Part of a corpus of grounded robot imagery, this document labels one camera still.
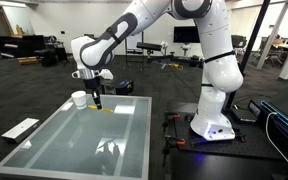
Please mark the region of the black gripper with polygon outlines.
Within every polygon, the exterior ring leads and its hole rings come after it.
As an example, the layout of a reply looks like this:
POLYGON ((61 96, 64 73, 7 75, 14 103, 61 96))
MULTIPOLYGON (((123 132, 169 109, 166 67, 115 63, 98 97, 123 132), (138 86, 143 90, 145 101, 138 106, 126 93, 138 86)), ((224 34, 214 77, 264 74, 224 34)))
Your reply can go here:
POLYGON ((98 77, 94 79, 85 79, 84 80, 85 88, 90 89, 92 93, 93 101, 98 110, 102 109, 100 94, 98 94, 98 87, 100 86, 100 79, 98 77))

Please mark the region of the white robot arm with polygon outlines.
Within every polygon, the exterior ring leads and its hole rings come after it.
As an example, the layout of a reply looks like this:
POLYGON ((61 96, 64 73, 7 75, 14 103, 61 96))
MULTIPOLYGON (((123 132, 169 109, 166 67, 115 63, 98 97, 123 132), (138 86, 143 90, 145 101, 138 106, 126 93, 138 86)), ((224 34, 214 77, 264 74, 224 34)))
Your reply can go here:
POLYGON ((100 109, 98 86, 102 78, 113 77, 105 68, 114 57, 113 50, 127 37, 142 32, 165 13, 177 20, 193 20, 201 43, 201 94, 190 128, 208 141, 235 138, 232 124, 222 113, 222 108, 226 95, 241 87, 243 75, 232 46, 224 0, 133 0, 98 38, 80 36, 71 41, 77 64, 72 76, 83 80, 100 109))

